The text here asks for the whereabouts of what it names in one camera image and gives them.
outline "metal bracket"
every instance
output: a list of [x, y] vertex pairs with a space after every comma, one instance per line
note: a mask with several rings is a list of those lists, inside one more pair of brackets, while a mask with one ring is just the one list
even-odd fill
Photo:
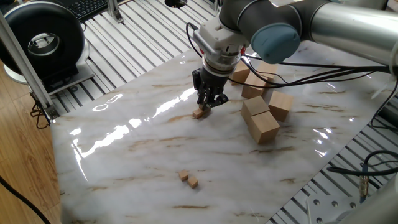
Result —
[[116, 22], [124, 22], [124, 19], [120, 14], [118, 0], [108, 0], [108, 13]]
[[32, 91], [35, 93], [37, 100], [43, 106], [44, 109], [53, 105], [49, 94], [45, 91], [45, 88], [30, 64], [29, 59], [26, 57], [21, 45], [16, 39], [14, 33], [9, 27], [3, 14], [0, 12], [0, 40], [7, 48], [11, 57], [17, 63], [17, 66], [27, 82], [29, 83]]
[[56, 119], [60, 116], [57, 110], [55, 109], [54, 105], [51, 105], [48, 108], [46, 108], [45, 112], [49, 115], [50, 119]]
[[337, 224], [359, 206], [359, 197], [311, 195], [307, 199], [310, 224]]

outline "wooden cube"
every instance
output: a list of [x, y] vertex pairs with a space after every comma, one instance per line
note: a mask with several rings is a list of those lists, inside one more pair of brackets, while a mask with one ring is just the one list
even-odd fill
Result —
[[269, 111], [252, 116], [248, 123], [248, 130], [257, 144], [273, 140], [279, 128], [278, 122]]
[[[265, 62], [261, 62], [260, 65], [257, 68], [257, 71], [259, 72], [269, 72], [269, 73], [275, 73], [277, 70], [277, 65], [270, 65]], [[263, 78], [266, 80], [271, 80], [273, 79], [274, 75], [273, 74], [266, 74], [266, 73], [258, 73], [261, 75]], [[256, 86], [267, 86], [267, 83], [262, 81], [260, 78], [258, 78], [254, 73], [250, 73], [248, 78], [245, 81], [246, 84], [250, 85], [256, 85]], [[243, 86], [242, 89], [242, 96], [250, 99], [256, 96], [261, 96], [264, 93], [265, 89], [264, 88], [258, 88], [258, 87], [251, 87], [251, 86]]]
[[[257, 68], [257, 71], [259, 72], [269, 72], [269, 73], [276, 73], [276, 70], [278, 69], [278, 65], [270, 65], [268, 63], [262, 62], [259, 67]], [[263, 77], [267, 77], [269, 80], [273, 79], [275, 75], [273, 74], [268, 74], [268, 73], [258, 73]]]
[[178, 175], [180, 176], [181, 181], [188, 180], [188, 172], [186, 170], [178, 172]]
[[[246, 81], [244, 82], [245, 84], [250, 84], [250, 85], [256, 85], [256, 86], [261, 86], [265, 87], [266, 82], [262, 81], [259, 79], [254, 73], [250, 73]], [[252, 86], [243, 86], [242, 89], [242, 97], [245, 97], [247, 99], [254, 98], [256, 96], [261, 96], [264, 93], [264, 88], [259, 88], [259, 87], [252, 87]]]
[[246, 123], [250, 122], [251, 117], [269, 111], [269, 107], [261, 96], [257, 96], [243, 101], [241, 115]]
[[269, 110], [278, 121], [284, 122], [293, 103], [293, 96], [274, 91], [269, 102]]
[[188, 185], [189, 185], [192, 189], [194, 189], [194, 188], [197, 187], [197, 185], [198, 185], [198, 179], [197, 179], [196, 177], [190, 177], [190, 178], [188, 179]]
[[[236, 65], [235, 72], [230, 76], [230, 78], [232, 80], [244, 83], [244, 81], [246, 81], [248, 78], [249, 73], [250, 69], [242, 61], [239, 61], [239, 63]], [[231, 81], [231, 84], [237, 85], [238, 83]]]
[[195, 119], [199, 119], [199, 118], [201, 118], [203, 115], [207, 114], [210, 110], [211, 110], [211, 108], [207, 108], [205, 111], [203, 111], [201, 108], [198, 108], [198, 109], [196, 109], [196, 110], [194, 110], [194, 111], [192, 112], [192, 116], [193, 116]]

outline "metal rod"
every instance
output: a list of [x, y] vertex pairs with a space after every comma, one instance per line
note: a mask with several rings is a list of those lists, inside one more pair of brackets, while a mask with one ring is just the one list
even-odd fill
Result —
[[315, 13], [311, 36], [317, 43], [389, 65], [397, 27], [397, 13], [328, 3]]
[[19, 44], [17, 38], [9, 27], [3, 14], [0, 12], [0, 40], [3, 42], [4, 46], [7, 48], [11, 57], [14, 59], [22, 75], [25, 77], [26, 81], [30, 85], [33, 93], [37, 99], [42, 104], [43, 108], [49, 108], [53, 106], [52, 100], [49, 94], [45, 90], [42, 82], [33, 69], [32, 64], [30, 64], [29, 59], [26, 57], [21, 45]]
[[108, 1], [108, 13], [118, 23], [124, 22], [122, 15], [120, 14], [118, 0], [107, 0]]

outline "blue joint cap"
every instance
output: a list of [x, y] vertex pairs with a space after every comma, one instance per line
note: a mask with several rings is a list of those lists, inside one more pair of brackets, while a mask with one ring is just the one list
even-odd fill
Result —
[[292, 56], [300, 45], [300, 36], [289, 24], [275, 23], [259, 29], [251, 38], [251, 46], [263, 61], [281, 63]]

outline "black cable reel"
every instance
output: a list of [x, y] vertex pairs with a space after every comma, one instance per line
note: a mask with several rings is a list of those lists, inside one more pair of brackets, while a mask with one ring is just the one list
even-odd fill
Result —
[[[33, 1], [4, 17], [45, 87], [78, 73], [76, 63], [85, 38], [80, 22], [68, 9], [54, 2]], [[0, 59], [21, 74], [2, 42]]]

